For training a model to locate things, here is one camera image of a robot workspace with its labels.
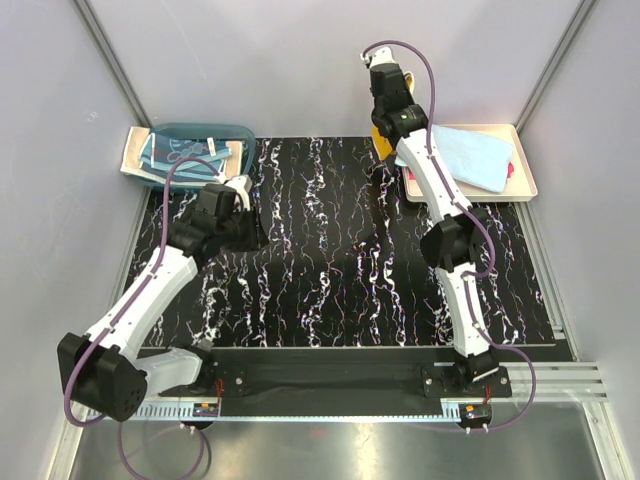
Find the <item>white label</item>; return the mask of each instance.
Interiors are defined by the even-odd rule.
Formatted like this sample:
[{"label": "white label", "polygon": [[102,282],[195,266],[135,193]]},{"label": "white label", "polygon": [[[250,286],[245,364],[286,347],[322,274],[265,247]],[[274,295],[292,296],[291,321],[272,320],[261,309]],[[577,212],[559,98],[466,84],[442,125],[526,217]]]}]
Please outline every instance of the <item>white label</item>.
[{"label": "white label", "polygon": [[156,168],[155,164],[156,158],[156,134],[151,134],[151,168]]},{"label": "white label", "polygon": [[216,142],[213,137],[207,138],[207,144],[209,145],[209,154],[214,157],[216,155]]}]

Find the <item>blue cloth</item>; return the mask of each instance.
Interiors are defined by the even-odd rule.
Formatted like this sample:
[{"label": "blue cloth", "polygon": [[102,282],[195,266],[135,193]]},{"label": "blue cloth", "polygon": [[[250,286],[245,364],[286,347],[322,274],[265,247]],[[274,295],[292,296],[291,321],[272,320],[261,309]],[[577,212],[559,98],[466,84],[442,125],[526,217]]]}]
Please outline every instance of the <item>blue cloth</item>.
[{"label": "blue cloth", "polygon": [[[216,154],[211,155],[208,141],[176,140],[159,133],[151,133],[140,152],[142,170],[159,177],[166,177],[173,165],[183,158],[198,158],[220,171],[224,166],[223,159],[231,156],[231,149],[226,141],[215,141]],[[176,169],[173,180],[176,182],[208,181],[212,173],[205,165],[186,162]]]},{"label": "blue cloth", "polygon": [[[504,190],[513,145],[490,135],[439,125],[433,126],[433,136],[454,179],[490,192]],[[396,165],[406,163],[397,158]]]}]

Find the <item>black mounting bracket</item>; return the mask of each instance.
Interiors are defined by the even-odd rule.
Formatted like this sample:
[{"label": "black mounting bracket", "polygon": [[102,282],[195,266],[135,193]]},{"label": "black mounting bracket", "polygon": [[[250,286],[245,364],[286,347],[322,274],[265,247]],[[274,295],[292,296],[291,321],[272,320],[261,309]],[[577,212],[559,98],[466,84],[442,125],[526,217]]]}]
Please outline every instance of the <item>black mounting bracket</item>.
[{"label": "black mounting bracket", "polygon": [[242,397],[247,392],[247,369],[238,363],[221,363],[217,380],[222,380],[223,397]]},{"label": "black mounting bracket", "polygon": [[427,115],[414,102],[397,63],[375,65],[369,69],[369,76],[374,104],[371,121],[393,148],[401,138],[427,127]]},{"label": "black mounting bracket", "polygon": [[427,398],[485,398],[488,387],[492,398],[513,396],[506,367],[466,386],[459,383],[455,365],[423,367],[422,387]]},{"label": "black mounting bracket", "polygon": [[[80,357],[91,342],[87,337],[67,333],[58,345],[62,390]],[[98,346],[78,376],[71,399],[124,422],[133,415],[147,393],[146,373],[137,370],[117,348]]]},{"label": "black mounting bracket", "polygon": [[208,183],[198,198],[169,227],[169,245],[193,257],[198,268],[221,248],[252,252],[269,243],[256,208],[235,211],[238,193],[232,187]]},{"label": "black mounting bracket", "polygon": [[[474,208],[471,212],[484,222],[487,212]],[[475,263],[478,244],[484,241],[482,233],[465,214],[447,216],[431,228],[420,240],[420,251],[430,267],[440,267],[447,272],[463,263]]]}]

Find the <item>metal floor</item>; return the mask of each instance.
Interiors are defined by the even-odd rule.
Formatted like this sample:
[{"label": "metal floor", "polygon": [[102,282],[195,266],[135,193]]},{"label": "metal floor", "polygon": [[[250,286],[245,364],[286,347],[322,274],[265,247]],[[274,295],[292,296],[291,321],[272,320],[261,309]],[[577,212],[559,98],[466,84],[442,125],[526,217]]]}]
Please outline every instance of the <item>metal floor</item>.
[{"label": "metal floor", "polygon": [[[494,425],[516,413],[495,407]],[[167,422],[125,424],[129,452],[169,426]],[[218,423],[206,430],[205,454],[194,479],[207,480],[492,480],[603,479],[584,411],[576,404],[535,404],[516,426],[466,436],[435,433],[428,425],[350,423]],[[117,424],[87,429],[71,479],[128,480],[116,444]],[[154,480],[174,479],[195,461],[198,442],[184,431],[158,439],[130,461]],[[210,458],[209,469],[205,469]]]}]

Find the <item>yellow object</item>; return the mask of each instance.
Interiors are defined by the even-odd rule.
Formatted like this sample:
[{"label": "yellow object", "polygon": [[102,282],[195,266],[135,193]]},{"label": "yellow object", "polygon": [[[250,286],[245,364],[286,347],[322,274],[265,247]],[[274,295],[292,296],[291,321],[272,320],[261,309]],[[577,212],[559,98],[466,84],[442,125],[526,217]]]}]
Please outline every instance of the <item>yellow object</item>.
[{"label": "yellow object", "polygon": [[389,140],[380,135],[378,127],[375,126],[371,128],[371,137],[373,138],[373,146],[376,148],[376,152],[378,152],[380,161],[384,162],[389,155],[394,153]]},{"label": "yellow object", "polygon": [[413,78],[413,73],[407,72],[404,74],[404,81],[407,83],[407,87],[409,87],[409,92],[413,95],[413,88],[416,85],[416,82]]}]

